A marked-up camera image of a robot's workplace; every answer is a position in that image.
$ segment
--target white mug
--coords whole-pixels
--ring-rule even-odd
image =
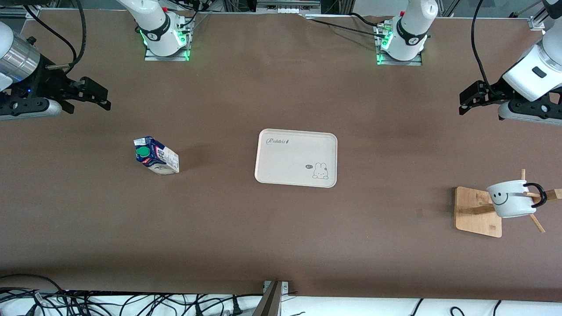
[[[532,197],[523,195],[524,192],[529,192],[529,186],[537,188],[541,194],[540,202],[534,204]],[[492,199],[493,208],[502,218],[531,215],[537,211],[537,207],[546,203],[545,190],[540,185],[527,183],[525,180],[494,184],[486,190]]]

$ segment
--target white floor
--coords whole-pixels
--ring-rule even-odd
[[[209,298],[228,298],[228,295],[208,295]],[[101,303],[123,304],[128,296],[99,296],[91,298],[92,301]],[[123,310],[123,316],[144,316],[148,309],[140,313],[140,310],[148,305],[153,296],[146,297],[141,301],[132,300],[134,303],[128,304]],[[182,301],[182,295],[174,295],[175,301]],[[187,302],[192,302],[195,295],[185,295]],[[259,296],[241,297],[238,299],[242,310],[253,309],[259,303]],[[54,304],[59,304],[55,299],[51,299]],[[340,297],[309,297],[309,296],[284,296],[281,306],[281,316],[294,316],[303,313],[303,316],[409,316],[412,314],[417,299],[370,299],[370,298],[340,298]],[[170,306],[159,305],[153,316],[176,316],[181,315],[184,307],[166,302]],[[441,300],[425,299],[420,304],[416,316],[450,316],[450,309],[453,306],[459,307],[466,316],[492,316],[495,300]],[[33,299],[17,299],[0,304],[0,314],[2,316],[19,316],[25,313],[34,304]],[[214,301],[201,304],[201,309],[206,309]],[[43,305],[50,306],[50,303],[43,302]],[[113,316],[118,316],[120,307],[115,305],[104,305]],[[219,315],[222,306],[220,304],[207,311],[204,316]],[[54,309],[46,309],[46,316],[59,316]],[[232,300],[224,303],[223,315],[232,312]],[[36,309],[35,315],[43,316],[40,309]],[[186,316],[194,316],[195,308],[191,308]],[[503,301],[498,309],[496,316],[555,316],[562,315],[562,303],[543,303],[525,301]],[[99,316],[108,316],[107,313],[100,311]],[[454,316],[461,316],[457,311]]]

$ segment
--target mug rack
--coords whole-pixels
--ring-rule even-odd
[[[521,169],[521,180],[525,180],[525,169]],[[541,195],[533,192],[524,193],[537,203]],[[546,200],[562,200],[562,189],[546,191]],[[534,214],[529,215],[541,233],[545,232]],[[455,228],[461,231],[501,237],[501,217],[493,208],[492,199],[487,191],[457,187],[455,189]]]

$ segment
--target cable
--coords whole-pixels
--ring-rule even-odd
[[[482,78],[484,79],[484,83],[486,83],[486,87],[492,94],[497,95],[497,93],[492,89],[490,82],[488,81],[488,77],[486,77],[486,72],[484,71],[484,66],[482,66],[482,61],[480,57],[478,57],[478,52],[476,51],[476,44],[474,43],[474,24],[476,23],[476,18],[478,16],[478,11],[480,11],[480,6],[482,5],[484,0],[480,0],[478,5],[476,6],[476,10],[474,11],[474,17],[472,18],[472,26],[470,27],[470,43],[472,44],[472,52],[474,53],[474,58],[476,58],[476,62],[478,63],[478,68],[480,68],[480,73],[482,74]]]
[[[497,307],[500,306],[500,304],[501,304],[501,300],[498,300],[498,302],[496,303],[496,306],[493,307],[493,316],[496,316],[496,310],[497,310]]]
[[[187,5],[187,4],[179,3],[179,0],[169,0],[169,1],[172,2],[172,3],[175,3],[177,6],[182,7],[182,8],[184,8],[184,9],[186,9],[186,10],[194,10],[194,11],[196,11],[196,9],[195,9],[194,7],[192,7],[192,6],[189,6],[189,5]]]
[[[364,17],[360,16],[359,14],[357,14],[357,13],[355,13],[355,12],[349,13],[348,15],[352,15],[352,16],[358,17],[359,20],[363,21],[363,23],[365,23],[366,25],[370,25],[370,26],[376,26],[376,25],[377,25],[376,23],[372,23],[372,22],[369,22],[369,21],[365,20]]]
[[[123,315],[123,309],[125,309],[125,305],[134,303],[134,302],[129,302],[129,301],[132,300],[132,299],[135,298],[135,297],[140,296],[140,295],[144,295],[144,294],[133,295],[133,296],[131,296],[130,298],[126,299],[125,302],[123,303],[123,305],[121,306],[121,309],[119,310],[119,316],[122,316],[122,315]]]
[[[244,311],[240,308],[240,305],[238,305],[238,299],[236,298],[236,295],[233,295],[232,296],[232,316],[238,316],[242,313],[244,313]]]
[[[80,52],[78,53],[78,57],[76,57],[70,64],[69,68],[65,71],[65,74],[68,74],[76,64],[82,59],[84,55],[84,50],[86,49],[86,18],[84,16],[84,8],[82,7],[82,2],[80,0],[75,0],[76,6],[78,7],[78,12],[80,12],[80,22],[82,23],[82,43],[80,45]]]
[[[18,293],[18,294],[12,294],[10,296],[5,296],[2,299],[0,299],[0,303],[4,303],[13,299],[17,299],[17,298],[21,298],[21,297],[25,297],[25,296],[33,296],[34,291],[24,291],[24,293]]]
[[[183,311],[183,314],[181,314],[181,316],[185,316],[185,315],[187,314],[187,312],[189,311],[189,309],[191,308],[191,306],[200,304],[200,303],[199,303],[199,299],[203,298],[204,296],[206,296],[206,294],[203,294],[201,297],[199,297],[199,294],[197,294],[197,296],[195,297],[195,301],[193,301],[193,303],[191,303],[191,304],[189,305],[189,307],[187,307],[187,308],[185,309],[185,311]]]
[[[191,19],[189,19],[189,21],[185,22],[184,24],[181,24],[179,27],[182,28],[186,25],[188,25],[189,23],[191,23],[193,21],[193,19],[195,19],[195,16],[199,13],[199,11],[195,11],[195,13],[193,14],[193,16],[191,17]]]
[[[262,295],[262,294],[243,294],[243,295],[236,295],[236,298],[246,297],[246,296],[263,296],[263,295]],[[220,299],[212,299],[212,300],[219,300],[219,302],[207,306],[207,308],[201,310],[201,314],[203,314],[203,313],[204,313],[206,310],[208,310],[209,308],[211,308],[211,307],[213,307],[213,306],[215,306],[215,305],[223,304],[224,302],[229,301],[229,300],[231,300],[231,299],[232,299],[232,297],[229,297],[229,298],[226,298],[226,299],[222,299],[222,300],[220,300]]]
[[[371,36],[375,36],[375,37],[381,37],[381,38],[384,37],[383,34],[375,34],[375,33],[371,33],[371,32],[365,32],[365,31],[361,31],[361,30],[356,30],[356,29],[348,28],[348,27],[346,27],[346,26],[341,26],[341,25],[332,24],[332,23],[328,23],[328,22],[324,22],[324,21],[319,21],[319,20],[314,20],[314,19],[310,19],[310,20],[311,20],[311,21],[314,21],[314,22],[317,22],[317,23],[322,23],[322,24],[325,24],[325,25],[335,26],[336,28],[354,31],[354,32],[357,32],[357,33],[363,33],[363,34],[367,34],[367,35],[371,35]]]
[[[53,280],[51,280],[51,279],[49,279],[49,278],[47,278],[47,277],[40,276],[40,275],[38,275],[38,274],[30,274],[30,273],[6,274],[5,276],[0,276],[0,279],[12,278],[12,277],[32,277],[32,278],[39,278],[39,279],[45,280],[45,281],[49,282],[50,284],[54,285],[54,286],[57,288],[57,290],[58,290],[59,293],[61,293],[61,294],[64,294],[64,293],[65,293],[65,290],[63,290],[60,286],[58,286],[58,284],[57,284],[55,281],[53,281]]]
[[[24,6],[25,10],[29,13],[29,15],[35,20],[37,21],[37,23],[41,24],[42,27],[44,27],[45,29],[47,29],[49,32],[51,32],[54,36],[60,38],[61,41],[65,42],[65,44],[70,48],[70,50],[72,51],[72,60],[76,59],[76,50],[74,49],[74,46],[72,46],[72,44],[66,39],[64,38],[61,34],[57,33],[55,30],[51,29],[50,26],[48,26],[47,24],[45,24],[45,22],[43,22],[37,15],[35,15],[35,13],[33,13],[33,11],[31,11],[29,9],[29,6]]]
[[[464,316],[463,310],[461,310],[460,308],[458,308],[457,306],[453,306],[451,307],[451,309],[449,310],[449,313],[451,313],[451,316],[456,316],[453,311],[454,310],[458,310],[461,314],[461,316]]]
[[[416,304],[416,308],[414,308],[414,312],[410,316],[415,316],[415,314],[418,312],[418,308],[420,307],[420,304],[422,303],[422,301],[423,301],[423,299],[420,299],[418,301],[418,303]]]

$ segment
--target wooden base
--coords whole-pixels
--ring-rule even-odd
[[[501,237],[501,218],[496,212],[475,214],[474,209],[492,203],[486,191],[457,187],[455,189],[455,227],[461,231]]]

